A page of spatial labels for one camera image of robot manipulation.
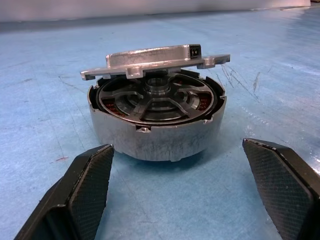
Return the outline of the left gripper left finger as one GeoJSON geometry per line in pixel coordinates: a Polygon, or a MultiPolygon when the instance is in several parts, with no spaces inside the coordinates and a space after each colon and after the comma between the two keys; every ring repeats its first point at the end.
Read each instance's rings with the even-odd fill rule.
{"type": "Polygon", "coordinates": [[[111,144],[76,156],[14,240],[94,240],[107,204],[113,157],[111,144]]]}

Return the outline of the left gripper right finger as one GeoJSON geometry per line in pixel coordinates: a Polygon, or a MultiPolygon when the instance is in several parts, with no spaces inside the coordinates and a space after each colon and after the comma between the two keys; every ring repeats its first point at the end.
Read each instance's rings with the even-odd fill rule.
{"type": "Polygon", "coordinates": [[[320,240],[320,175],[287,146],[244,138],[242,147],[282,240],[320,240]]]}

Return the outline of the silver round motor housing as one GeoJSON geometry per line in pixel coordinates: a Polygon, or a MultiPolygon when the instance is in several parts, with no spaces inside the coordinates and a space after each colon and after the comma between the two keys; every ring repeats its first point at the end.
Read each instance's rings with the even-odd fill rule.
{"type": "Polygon", "coordinates": [[[170,125],[139,125],[121,120],[100,110],[97,90],[110,79],[101,78],[87,93],[93,128],[99,142],[113,145],[122,154],[143,161],[176,162],[207,149],[216,139],[223,119],[227,97],[221,84],[197,72],[180,71],[205,80],[217,93],[216,107],[201,119],[170,125]]]}

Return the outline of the silver spoked rotor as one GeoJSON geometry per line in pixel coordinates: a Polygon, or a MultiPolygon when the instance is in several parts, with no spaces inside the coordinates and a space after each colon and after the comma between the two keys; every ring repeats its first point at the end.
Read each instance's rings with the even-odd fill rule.
{"type": "Polygon", "coordinates": [[[179,125],[204,117],[218,104],[216,91],[199,76],[158,71],[143,78],[117,76],[96,92],[99,109],[136,125],[179,125]]]}

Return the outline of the silver motor lid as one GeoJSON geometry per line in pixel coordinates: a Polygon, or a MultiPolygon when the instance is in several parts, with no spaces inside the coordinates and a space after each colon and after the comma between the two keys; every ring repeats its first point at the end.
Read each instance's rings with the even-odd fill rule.
{"type": "Polygon", "coordinates": [[[94,80],[97,76],[111,79],[117,75],[124,75],[127,79],[140,79],[147,72],[174,72],[193,66],[197,69],[210,69],[228,63],[231,55],[202,56],[200,44],[184,44],[112,53],[107,55],[105,60],[106,67],[82,71],[82,80],[94,80]]]}

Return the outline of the blue table mat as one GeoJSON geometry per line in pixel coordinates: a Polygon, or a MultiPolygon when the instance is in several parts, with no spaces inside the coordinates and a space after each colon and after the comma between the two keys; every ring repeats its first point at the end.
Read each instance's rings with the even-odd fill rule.
{"type": "Polygon", "coordinates": [[[242,148],[294,149],[320,174],[320,5],[0,23],[0,240],[97,147],[81,71],[128,50],[201,44],[227,96],[218,142],[179,162],[116,153],[96,240],[281,240],[242,148]]]}

